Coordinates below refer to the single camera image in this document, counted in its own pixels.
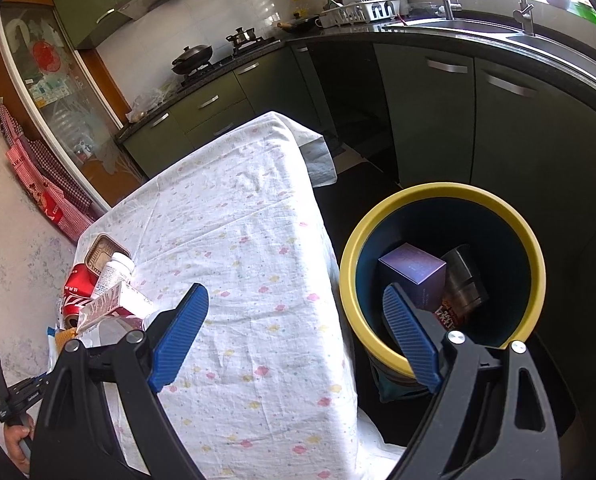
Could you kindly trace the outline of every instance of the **floral wallpaper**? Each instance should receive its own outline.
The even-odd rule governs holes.
[[[27,196],[6,149],[0,134],[0,359],[11,384],[46,370],[46,329],[75,248]]]

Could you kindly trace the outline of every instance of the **hand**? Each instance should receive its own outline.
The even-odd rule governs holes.
[[[7,426],[6,424],[2,428],[2,433],[5,437],[5,447],[11,461],[20,469],[23,473],[29,474],[29,460],[25,457],[22,449],[20,449],[20,441],[26,436],[34,437],[34,419],[25,413],[21,415],[21,418],[27,417],[27,424],[29,428],[25,426]]]

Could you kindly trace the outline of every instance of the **white dish rack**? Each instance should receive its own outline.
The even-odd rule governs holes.
[[[325,10],[320,14],[320,23],[323,28],[328,28],[348,23],[377,22],[398,15],[409,15],[408,0],[371,0]]]

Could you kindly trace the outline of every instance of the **cabinet handle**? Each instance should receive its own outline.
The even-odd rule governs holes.
[[[215,95],[214,97],[212,97],[211,99],[209,99],[209,101],[207,101],[206,103],[201,104],[198,109],[202,110],[204,107],[209,106],[211,103],[215,103],[218,100],[218,96]]]
[[[161,118],[159,118],[157,121],[153,121],[152,124],[152,128],[154,126],[158,126],[162,121],[164,121],[167,117],[169,117],[169,112],[167,112],[166,114],[164,114]]]
[[[433,59],[427,59],[427,66],[442,70],[444,72],[452,72],[457,74],[467,73],[467,67],[463,65],[449,65],[447,63],[441,63],[440,61],[434,61]]]
[[[99,18],[96,20],[96,25],[97,25],[97,24],[99,24],[99,23],[102,21],[102,19],[103,19],[105,16],[108,16],[108,15],[110,15],[112,12],[114,12],[114,10],[115,10],[115,9],[109,9],[109,10],[108,10],[107,12],[105,12],[105,13],[104,13],[102,16],[100,16],[100,17],[99,17]]]
[[[487,74],[487,82],[497,86],[498,88],[502,88],[503,90],[507,90],[512,94],[521,95],[522,97],[534,97],[538,92],[531,88],[525,88],[524,86],[514,85],[509,81],[505,81],[499,77],[492,76],[491,74]]]
[[[260,63],[254,63],[251,66],[248,66],[247,68],[241,70],[240,72],[236,72],[236,74],[238,75],[243,75],[245,72],[249,72],[249,70],[254,70],[255,68],[257,68],[260,65]]]
[[[220,137],[222,134],[226,134],[232,128],[233,128],[233,123],[229,123],[222,130],[218,130],[216,133],[214,133],[214,137]]]

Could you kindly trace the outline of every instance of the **white bottle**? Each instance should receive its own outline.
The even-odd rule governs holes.
[[[94,300],[120,282],[129,283],[135,268],[136,264],[123,253],[112,254],[111,260],[105,264],[100,273],[94,291],[91,293],[91,299]]]

